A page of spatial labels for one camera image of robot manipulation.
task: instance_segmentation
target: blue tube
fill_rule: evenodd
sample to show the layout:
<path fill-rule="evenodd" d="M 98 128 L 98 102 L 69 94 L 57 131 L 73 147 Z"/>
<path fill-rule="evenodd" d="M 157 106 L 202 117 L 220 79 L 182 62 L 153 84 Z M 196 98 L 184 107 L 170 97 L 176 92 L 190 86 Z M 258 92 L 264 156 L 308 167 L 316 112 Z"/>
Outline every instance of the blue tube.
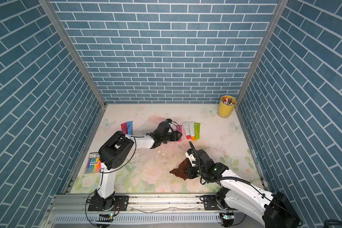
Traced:
<path fill-rule="evenodd" d="M 129 135 L 133 134 L 133 121 L 128 121 L 127 122 L 127 132 Z"/>

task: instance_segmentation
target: brick pattern wall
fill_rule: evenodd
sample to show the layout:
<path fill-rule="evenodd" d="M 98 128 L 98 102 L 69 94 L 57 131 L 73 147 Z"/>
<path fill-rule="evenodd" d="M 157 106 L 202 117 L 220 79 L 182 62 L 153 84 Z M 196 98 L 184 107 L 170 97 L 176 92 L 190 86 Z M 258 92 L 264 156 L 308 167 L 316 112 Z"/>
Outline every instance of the brick pattern wall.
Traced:
<path fill-rule="evenodd" d="M 51 1 L 107 103 L 237 96 L 278 0 Z"/>
<path fill-rule="evenodd" d="M 0 228 L 37 227 L 100 111 L 37 0 L 0 0 Z"/>
<path fill-rule="evenodd" d="M 240 105 L 270 187 L 342 220 L 342 1 L 290 0 Z"/>

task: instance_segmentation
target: floral tabletop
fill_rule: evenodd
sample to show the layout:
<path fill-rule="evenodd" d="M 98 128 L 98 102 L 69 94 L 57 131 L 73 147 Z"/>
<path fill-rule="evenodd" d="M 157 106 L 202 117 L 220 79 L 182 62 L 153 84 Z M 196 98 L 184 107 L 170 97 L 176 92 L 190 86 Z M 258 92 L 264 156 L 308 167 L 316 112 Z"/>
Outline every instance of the floral tabletop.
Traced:
<path fill-rule="evenodd" d="M 88 151 L 97 152 L 120 124 L 133 121 L 133 135 L 153 132 L 165 119 L 181 124 L 195 121 L 200 125 L 200 139 L 195 140 L 197 150 L 203 149 L 214 162 L 221 162 L 237 175 L 262 188 L 255 163 L 242 133 L 235 111 L 228 118 L 217 115 L 217 105 L 212 104 L 116 104 L 109 105 L 104 113 L 94 140 Z M 137 149 L 132 160 L 117 171 L 114 189 L 117 193 L 187 193 L 216 192 L 215 183 L 200 184 L 200 178 L 183 180 L 169 172 L 186 158 L 190 148 L 184 131 L 180 142 L 169 142 L 155 149 Z M 71 193 L 91 193 L 98 188 L 100 173 L 85 174 L 85 159 Z"/>

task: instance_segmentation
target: pen holder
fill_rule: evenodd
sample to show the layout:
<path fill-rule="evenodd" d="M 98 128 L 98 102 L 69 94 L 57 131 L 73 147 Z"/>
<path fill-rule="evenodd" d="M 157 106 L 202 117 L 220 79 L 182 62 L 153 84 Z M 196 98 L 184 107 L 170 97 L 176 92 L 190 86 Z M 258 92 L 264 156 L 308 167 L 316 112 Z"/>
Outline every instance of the pen holder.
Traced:
<path fill-rule="evenodd" d="M 227 105 L 223 102 L 223 97 L 232 98 L 232 105 Z M 218 115 L 222 118 L 227 118 L 233 111 L 234 106 L 236 105 L 237 100 L 229 95 L 225 95 L 220 99 L 219 107 L 218 107 Z"/>

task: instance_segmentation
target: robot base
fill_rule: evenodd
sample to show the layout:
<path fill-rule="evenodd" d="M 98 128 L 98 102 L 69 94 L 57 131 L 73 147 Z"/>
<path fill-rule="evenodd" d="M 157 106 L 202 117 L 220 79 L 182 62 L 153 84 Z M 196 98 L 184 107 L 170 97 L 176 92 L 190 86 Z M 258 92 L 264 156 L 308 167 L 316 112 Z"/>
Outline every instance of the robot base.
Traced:
<path fill-rule="evenodd" d="M 102 207 L 102 203 L 99 201 L 99 199 L 96 196 L 91 197 L 87 203 L 89 204 L 88 211 L 126 211 L 128 206 L 128 200 L 129 196 L 114 196 L 111 195 L 107 199 L 103 199 L 105 201 L 105 204 L 110 204 L 109 206 Z"/>

